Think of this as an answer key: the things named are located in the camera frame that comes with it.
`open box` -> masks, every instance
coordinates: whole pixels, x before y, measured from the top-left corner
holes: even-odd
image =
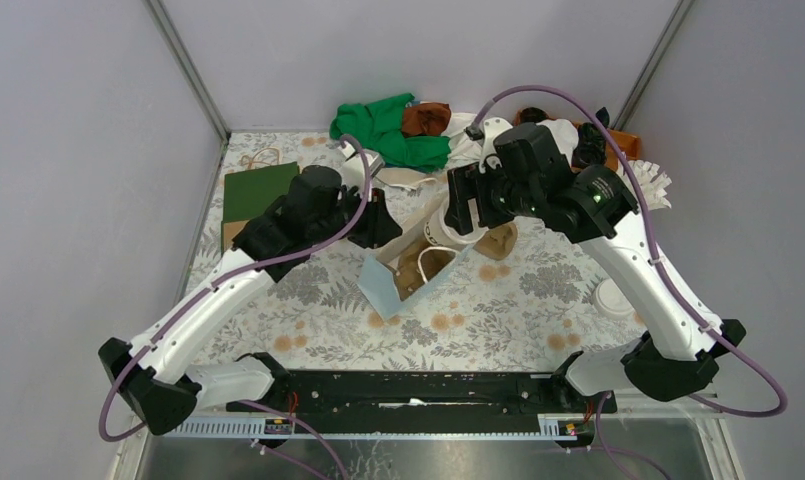
[[[428,282],[424,284],[421,278],[414,278],[419,273],[413,271],[417,266],[414,262],[412,267],[411,258],[416,259],[422,247],[429,245],[423,235],[423,227],[448,195],[448,192],[443,193],[430,200],[405,220],[402,235],[364,260],[358,287],[381,318],[387,320],[401,313],[434,291],[473,247],[472,244],[467,245],[454,256],[440,251],[426,252],[422,266]]]

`wall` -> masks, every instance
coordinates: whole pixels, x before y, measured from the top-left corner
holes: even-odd
[[[616,115],[676,0],[167,0],[232,129],[328,128],[338,105],[411,91],[477,111],[545,83]],[[536,104],[575,116],[542,95]]]
[[[142,2],[0,0],[0,479],[104,478],[96,351],[174,301],[218,143]]]
[[[805,478],[805,1],[697,2],[629,128],[674,182],[660,242],[716,312],[745,323],[744,350],[790,396],[784,416],[732,421],[747,479]],[[733,358],[718,390],[775,405]]]

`brown cloth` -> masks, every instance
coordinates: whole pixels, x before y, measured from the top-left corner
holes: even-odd
[[[421,103],[402,113],[402,135],[438,137],[449,126],[452,111],[445,103]]]

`green cloth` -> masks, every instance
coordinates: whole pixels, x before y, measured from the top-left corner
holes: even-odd
[[[344,133],[357,138],[364,148],[381,154],[388,165],[432,172],[446,166],[448,137],[402,135],[405,105],[414,99],[410,93],[361,105],[343,104],[331,122],[329,134],[338,139]]]

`leaf pattern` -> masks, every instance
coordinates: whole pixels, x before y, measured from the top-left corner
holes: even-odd
[[[242,156],[274,146],[283,163],[339,166],[336,145],[325,132],[234,133],[187,288],[219,261],[222,176],[244,169]],[[445,188],[438,182],[414,192],[385,188],[388,210],[402,223]],[[287,368],[551,371],[575,350],[601,350],[641,334],[642,324],[605,319],[591,305],[607,275],[579,247],[539,221],[515,223],[520,236],[508,258],[495,262],[471,252],[446,282],[391,319],[379,317],[357,285],[370,251],[337,242],[252,299],[196,363],[266,351]]]

